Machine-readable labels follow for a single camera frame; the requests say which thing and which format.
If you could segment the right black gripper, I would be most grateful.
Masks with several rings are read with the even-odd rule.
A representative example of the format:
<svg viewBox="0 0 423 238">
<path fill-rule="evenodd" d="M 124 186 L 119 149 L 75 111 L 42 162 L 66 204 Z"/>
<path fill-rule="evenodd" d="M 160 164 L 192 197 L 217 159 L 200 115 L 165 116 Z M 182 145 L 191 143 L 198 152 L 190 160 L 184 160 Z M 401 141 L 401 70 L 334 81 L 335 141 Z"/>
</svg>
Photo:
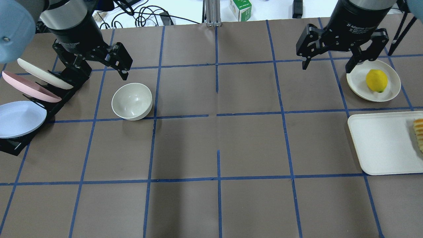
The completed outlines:
<svg viewBox="0 0 423 238">
<path fill-rule="evenodd" d="M 313 57 L 329 50 L 352 52 L 346 73 L 366 60 L 375 61 L 389 41 L 387 30 L 378 27 L 391 7 L 391 0 L 339 0 L 325 28 L 307 24 L 301 33 L 296 55 L 302 57 L 302 69 L 308 68 Z M 369 47 L 361 50 L 368 41 Z"/>
</svg>

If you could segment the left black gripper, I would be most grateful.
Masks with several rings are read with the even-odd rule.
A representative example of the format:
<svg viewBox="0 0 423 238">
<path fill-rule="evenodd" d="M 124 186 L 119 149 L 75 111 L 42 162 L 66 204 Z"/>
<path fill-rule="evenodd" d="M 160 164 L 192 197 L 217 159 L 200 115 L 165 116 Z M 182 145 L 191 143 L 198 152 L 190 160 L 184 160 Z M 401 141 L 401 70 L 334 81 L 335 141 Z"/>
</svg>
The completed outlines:
<svg viewBox="0 0 423 238">
<path fill-rule="evenodd" d="M 124 44 L 117 42 L 109 46 L 104 42 L 102 33 L 93 19 L 87 13 L 83 20 L 68 29 L 52 29 L 50 32 L 56 36 L 57 42 L 67 51 L 65 56 L 59 56 L 65 65 L 64 77 L 72 83 L 86 82 L 91 75 L 91 67 L 86 62 L 85 55 L 100 50 L 96 56 L 99 62 L 109 66 L 120 75 L 122 80 L 127 80 L 133 59 Z"/>
</svg>

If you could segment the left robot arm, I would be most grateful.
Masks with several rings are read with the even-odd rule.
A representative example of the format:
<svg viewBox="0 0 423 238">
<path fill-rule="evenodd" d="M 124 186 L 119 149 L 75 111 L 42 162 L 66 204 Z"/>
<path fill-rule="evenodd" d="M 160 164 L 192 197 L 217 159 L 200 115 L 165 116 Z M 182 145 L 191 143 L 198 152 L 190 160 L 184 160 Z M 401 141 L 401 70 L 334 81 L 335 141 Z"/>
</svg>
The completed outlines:
<svg viewBox="0 0 423 238">
<path fill-rule="evenodd" d="M 16 61 L 24 53 L 41 20 L 56 36 L 53 49 L 66 69 L 88 77 L 88 61 L 118 71 L 123 80 L 133 59 L 121 42 L 108 45 L 82 0 L 2 0 L 0 2 L 0 61 Z"/>
</svg>

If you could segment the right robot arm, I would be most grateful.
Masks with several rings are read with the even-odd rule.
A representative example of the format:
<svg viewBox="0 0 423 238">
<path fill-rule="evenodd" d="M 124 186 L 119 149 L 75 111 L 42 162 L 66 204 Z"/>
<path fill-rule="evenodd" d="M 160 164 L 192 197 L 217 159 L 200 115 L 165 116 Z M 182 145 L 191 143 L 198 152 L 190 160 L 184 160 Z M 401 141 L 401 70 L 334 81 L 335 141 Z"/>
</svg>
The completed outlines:
<svg viewBox="0 0 423 238">
<path fill-rule="evenodd" d="M 307 24 L 296 44 L 303 58 L 302 69 L 311 59 L 328 51 L 351 52 L 345 66 L 350 73 L 365 61 L 375 61 L 389 41 L 385 28 L 379 28 L 394 0 L 339 0 L 326 27 Z"/>
</svg>

